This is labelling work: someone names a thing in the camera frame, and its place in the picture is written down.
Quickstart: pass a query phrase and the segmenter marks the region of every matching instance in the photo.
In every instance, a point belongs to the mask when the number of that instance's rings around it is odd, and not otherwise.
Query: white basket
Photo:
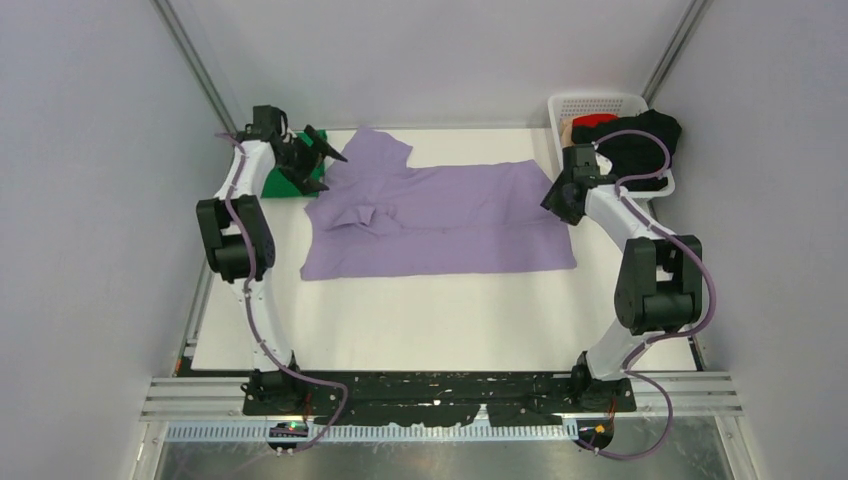
[[[589,115],[592,113],[612,113],[619,117],[632,117],[647,111],[648,105],[638,95],[628,93],[588,92],[588,93],[563,93],[553,95],[548,99],[548,114],[551,117],[551,129],[554,134],[554,146],[556,147],[559,168],[562,164],[562,142],[560,136],[562,130],[560,125],[563,118],[577,115]],[[674,177],[671,170],[664,175],[668,179],[668,185],[656,192],[629,192],[633,198],[666,197],[674,192]]]

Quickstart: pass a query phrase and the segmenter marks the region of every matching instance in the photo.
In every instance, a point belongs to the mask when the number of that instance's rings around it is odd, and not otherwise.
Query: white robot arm
[[[600,174],[595,148],[587,144],[564,150],[563,172],[542,206],[572,225],[588,216],[623,253],[614,299],[617,321],[572,370],[591,380],[614,381],[625,377],[625,362],[638,360],[652,337],[677,332],[700,318],[701,272],[667,237],[675,237],[699,258],[701,243],[653,222],[628,198],[626,188],[617,191],[617,178]]]
[[[346,161],[311,126],[307,125],[304,132],[312,140],[311,145],[293,134],[281,110],[271,106],[254,107],[253,123],[239,132],[235,139],[235,156],[224,185],[214,198],[197,204],[201,236],[212,271],[230,284],[242,306],[246,301],[245,292],[249,291],[253,324],[245,322],[245,328],[255,325],[264,346],[282,364],[293,367],[294,353],[279,321],[271,293],[275,246],[258,195],[274,168],[279,168],[301,193],[326,190],[326,186],[311,177],[312,171],[326,156]],[[249,233],[251,248],[255,252],[255,277],[250,280],[249,289],[245,289],[243,280],[240,280],[249,277],[249,256],[239,229],[226,209],[228,195]],[[262,346],[255,340],[252,343],[254,370],[278,371],[278,366]]]

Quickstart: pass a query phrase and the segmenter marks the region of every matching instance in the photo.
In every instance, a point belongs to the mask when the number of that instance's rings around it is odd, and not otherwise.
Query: purple shirt
[[[513,273],[576,266],[568,225],[539,204],[551,181],[533,160],[409,168],[412,147],[360,128],[306,206],[303,280]]]

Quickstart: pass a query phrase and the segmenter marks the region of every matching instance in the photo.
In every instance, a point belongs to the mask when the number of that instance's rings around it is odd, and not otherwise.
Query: gray wall
[[[547,126],[548,97],[640,93],[687,0],[173,0],[236,119]]]
[[[0,478],[114,480],[228,148],[147,0],[5,2],[0,58]]]
[[[704,243],[708,360],[773,478],[848,471],[848,3],[719,1],[656,106],[684,128],[660,218]]]

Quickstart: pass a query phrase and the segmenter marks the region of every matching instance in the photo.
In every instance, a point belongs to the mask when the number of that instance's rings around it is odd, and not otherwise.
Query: white table surface
[[[413,146],[411,167],[533,158],[551,178],[559,171],[547,129],[387,131]],[[339,150],[352,135],[328,132]],[[621,252],[588,218],[571,229],[573,270],[305,282],[310,200],[262,200],[277,247],[277,309],[303,369],[568,370],[615,319]],[[232,291],[215,277],[192,367],[250,370],[250,340]],[[685,339],[657,344],[635,366],[694,368]]]

